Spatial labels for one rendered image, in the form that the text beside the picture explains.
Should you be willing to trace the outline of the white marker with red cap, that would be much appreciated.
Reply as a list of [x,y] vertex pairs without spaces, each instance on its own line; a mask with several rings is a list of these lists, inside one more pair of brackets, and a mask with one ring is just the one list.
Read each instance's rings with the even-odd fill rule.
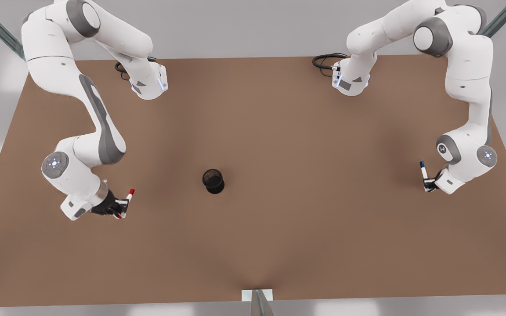
[[134,192],[135,192],[135,189],[130,189],[129,193],[128,193],[128,196],[125,199],[116,200],[116,202],[119,205],[119,207],[118,207],[118,214],[116,215],[117,218],[119,218],[119,219],[125,218],[126,213],[128,211],[129,202],[132,200]]

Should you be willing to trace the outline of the black mesh pen cup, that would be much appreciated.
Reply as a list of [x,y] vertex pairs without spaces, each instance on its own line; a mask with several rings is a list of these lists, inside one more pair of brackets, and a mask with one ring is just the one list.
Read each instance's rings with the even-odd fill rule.
[[219,194],[225,186],[222,173],[217,169],[206,170],[202,176],[202,183],[211,194]]

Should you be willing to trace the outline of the silver frame post with foot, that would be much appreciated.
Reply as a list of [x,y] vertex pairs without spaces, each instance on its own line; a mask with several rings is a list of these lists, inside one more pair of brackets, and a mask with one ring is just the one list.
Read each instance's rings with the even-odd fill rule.
[[241,290],[242,302],[250,302],[250,316],[275,316],[269,302],[273,301],[272,289]]

